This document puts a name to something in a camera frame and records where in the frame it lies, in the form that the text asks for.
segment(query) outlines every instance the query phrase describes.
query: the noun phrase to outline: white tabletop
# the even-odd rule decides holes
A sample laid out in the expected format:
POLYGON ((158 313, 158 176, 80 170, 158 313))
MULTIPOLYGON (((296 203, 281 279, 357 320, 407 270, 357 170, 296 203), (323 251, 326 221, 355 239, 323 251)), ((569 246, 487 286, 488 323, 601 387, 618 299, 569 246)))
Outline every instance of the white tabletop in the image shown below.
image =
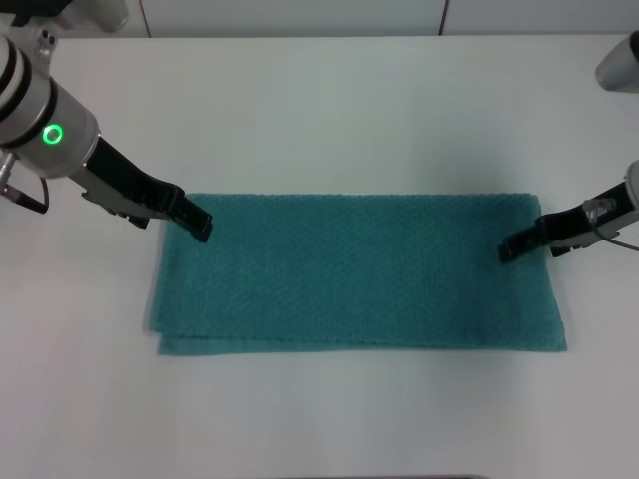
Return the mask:
MULTIPOLYGON (((639 158, 639 95, 593 75, 620 38, 69 40, 53 74, 187 191, 531 192, 554 212, 639 158)), ((632 252, 549 261, 566 353, 161 357, 157 223, 50 188, 44 217, 0 203, 3 479, 639 470, 632 252)))

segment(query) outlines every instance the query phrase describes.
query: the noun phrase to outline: folded towel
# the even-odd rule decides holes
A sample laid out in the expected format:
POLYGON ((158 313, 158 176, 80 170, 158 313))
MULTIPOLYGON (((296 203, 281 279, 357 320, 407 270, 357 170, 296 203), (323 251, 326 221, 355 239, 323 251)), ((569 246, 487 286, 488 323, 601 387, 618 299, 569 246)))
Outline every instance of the folded towel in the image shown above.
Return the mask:
POLYGON ((161 353, 566 348, 544 251, 497 255, 540 215, 534 196, 190 198, 214 230, 167 226, 161 353))

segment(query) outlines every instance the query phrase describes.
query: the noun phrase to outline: teal towel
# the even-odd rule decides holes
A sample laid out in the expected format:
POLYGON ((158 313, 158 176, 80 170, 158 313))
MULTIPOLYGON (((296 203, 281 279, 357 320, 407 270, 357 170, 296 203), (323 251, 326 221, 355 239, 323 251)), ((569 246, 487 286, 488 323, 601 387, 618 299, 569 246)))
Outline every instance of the teal towel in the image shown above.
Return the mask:
POLYGON ((161 353, 566 348, 544 251, 497 255, 540 215, 534 196, 190 198, 214 230, 167 227, 161 353))

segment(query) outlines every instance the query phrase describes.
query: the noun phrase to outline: white wall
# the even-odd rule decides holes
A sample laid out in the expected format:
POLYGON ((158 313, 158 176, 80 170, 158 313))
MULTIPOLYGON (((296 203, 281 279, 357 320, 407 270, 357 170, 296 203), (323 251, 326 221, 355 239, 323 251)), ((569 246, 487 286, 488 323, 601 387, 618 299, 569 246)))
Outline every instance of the white wall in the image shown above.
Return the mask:
POLYGON ((637 29, 638 0, 450 0, 444 34, 626 33, 637 29))
POLYGON ((445 0, 143 0, 153 37, 437 35, 445 0))
MULTIPOLYGON (((129 8, 129 20, 117 33, 104 33, 96 27, 87 24, 73 30, 61 30, 61 37, 147 37, 147 27, 144 23, 142 7, 139 0, 126 0, 129 8)), ((5 28, 13 21, 13 15, 0 14, 0 26, 5 28)))

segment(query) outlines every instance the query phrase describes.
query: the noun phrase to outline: green led light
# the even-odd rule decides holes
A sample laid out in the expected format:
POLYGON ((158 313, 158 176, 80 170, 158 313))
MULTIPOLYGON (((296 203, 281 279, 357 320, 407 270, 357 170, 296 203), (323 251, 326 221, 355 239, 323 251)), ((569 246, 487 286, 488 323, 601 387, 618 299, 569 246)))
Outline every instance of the green led light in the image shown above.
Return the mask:
POLYGON ((64 130, 60 125, 49 125, 42 132, 42 140, 47 145, 57 145, 62 141, 64 137, 64 130))

